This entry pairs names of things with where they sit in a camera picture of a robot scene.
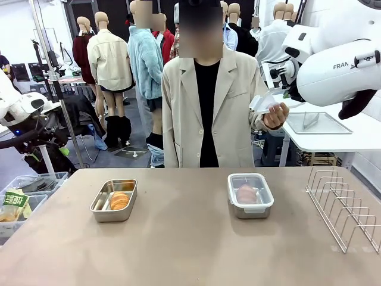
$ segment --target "mannequin hand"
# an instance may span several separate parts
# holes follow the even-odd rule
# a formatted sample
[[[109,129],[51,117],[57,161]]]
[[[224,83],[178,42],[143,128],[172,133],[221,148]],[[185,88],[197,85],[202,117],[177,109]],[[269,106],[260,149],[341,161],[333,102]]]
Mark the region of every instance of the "mannequin hand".
[[[279,105],[271,107],[270,113],[263,116],[263,122],[269,129],[278,129],[286,121],[290,108],[287,107],[283,102]]]

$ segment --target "cream jacket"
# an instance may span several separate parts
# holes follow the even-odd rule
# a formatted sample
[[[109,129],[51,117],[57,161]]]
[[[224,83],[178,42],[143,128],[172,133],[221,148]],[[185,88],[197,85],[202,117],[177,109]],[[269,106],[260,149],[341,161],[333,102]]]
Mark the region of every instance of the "cream jacket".
[[[127,62],[127,43],[102,29],[89,40],[88,55],[95,82],[111,91],[129,88],[132,76]]]
[[[163,140],[165,167],[199,167],[204,137],[193,58],[164,66]],[[264,95],[255,58],[223,48],[214,97],[212,134],[220,167],[253,167],[251,128],[265,129],[249,104]]]

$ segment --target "black boot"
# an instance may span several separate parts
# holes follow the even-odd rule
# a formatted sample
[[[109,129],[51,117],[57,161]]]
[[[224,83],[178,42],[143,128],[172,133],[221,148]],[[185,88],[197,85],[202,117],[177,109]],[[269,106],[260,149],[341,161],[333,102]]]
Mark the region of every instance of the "black boot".
[[[163,136],[162,135],[155,134],[155,133],[151,132],[151,134],[149,134],[149,136],[147,137],[145,142],[147,144],[155,146],[159,149],[162,149],[162,150],[164,149],[164,147],[163,147]]]
[[[118,147],[119,116],[108,116],[105,120],[107,122],[107,136],[104,141],[108,148]]]
[[[126,146],[126,142],[130,140],[131,135],[131,121],[126,117],[119,117],[118,125],[118,137],[120,138],[123,147]]]

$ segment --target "wire rack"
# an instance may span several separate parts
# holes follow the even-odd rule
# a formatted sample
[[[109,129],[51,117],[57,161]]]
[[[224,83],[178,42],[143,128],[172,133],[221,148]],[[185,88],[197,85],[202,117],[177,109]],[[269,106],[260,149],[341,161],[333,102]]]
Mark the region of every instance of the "wire rack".
[[[313,167],[306,190],[344,253],[348,252],[354,236],[361,233],[361,239],[365,237],[380,254],[381,238],[378,243],[375,240],[381,230],[377,217],[334,167]]]

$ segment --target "brown tabletop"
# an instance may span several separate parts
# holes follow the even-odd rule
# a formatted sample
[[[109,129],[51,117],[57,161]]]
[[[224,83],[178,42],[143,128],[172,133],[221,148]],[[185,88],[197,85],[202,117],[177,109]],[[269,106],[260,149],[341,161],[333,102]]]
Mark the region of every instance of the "brown tabletop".
[[[0,249],[0,285],[380,285],[381,255],[364,251],[367,240],[339,251],[305,192],[310,170],[80,170]],[[274,206],[268,219],[239,220],[227,176],[253,171]],[[362,184],[339,173],[381,215]],[[96,222],[89,208],[102,184],[128,178],[138,180],[129,220]]]

